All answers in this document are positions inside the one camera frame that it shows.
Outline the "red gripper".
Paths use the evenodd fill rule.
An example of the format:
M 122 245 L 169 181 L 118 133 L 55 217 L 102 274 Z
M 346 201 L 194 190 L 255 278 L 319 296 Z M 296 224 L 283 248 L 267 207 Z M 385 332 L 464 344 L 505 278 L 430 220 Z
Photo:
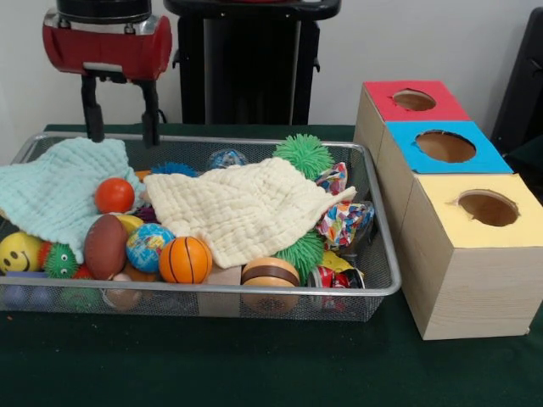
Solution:
M 94 142 L 104 139 L 102 109 L 96 99 L 96 78 L 92 71 L 121 73 L 127 80 L 156 80 L 167 70 L 172 49 L 171 22 L 152 15 L 126 32 L 124 24 L 89 25 L 71 22 L 60 25 L 58 15 L 47 15 L 42 40 L 51 64 L 61 72 L 83 75 L 81 101 L 87 136 Z M 142 115 L 146 148 L 160 144 L 159 99 L 156 81 L 142 81 L 145 111 Z

